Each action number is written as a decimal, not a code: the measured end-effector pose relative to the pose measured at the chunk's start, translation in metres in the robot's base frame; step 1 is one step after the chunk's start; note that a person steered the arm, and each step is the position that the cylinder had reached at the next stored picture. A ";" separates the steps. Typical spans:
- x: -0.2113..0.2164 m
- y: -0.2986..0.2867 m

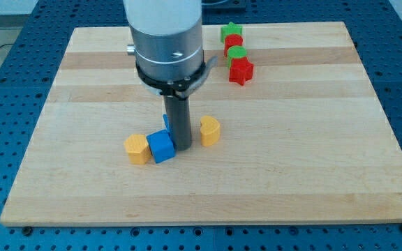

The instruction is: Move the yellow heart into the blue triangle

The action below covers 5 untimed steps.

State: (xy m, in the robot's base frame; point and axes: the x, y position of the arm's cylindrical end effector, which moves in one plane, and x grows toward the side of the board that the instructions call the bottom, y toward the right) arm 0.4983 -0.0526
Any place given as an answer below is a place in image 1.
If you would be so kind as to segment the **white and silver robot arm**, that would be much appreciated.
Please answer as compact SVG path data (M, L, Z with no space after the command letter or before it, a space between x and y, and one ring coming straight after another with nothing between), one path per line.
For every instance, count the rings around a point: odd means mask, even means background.
M140 70L157 81L179 81L204 62L201 0L124 0Z

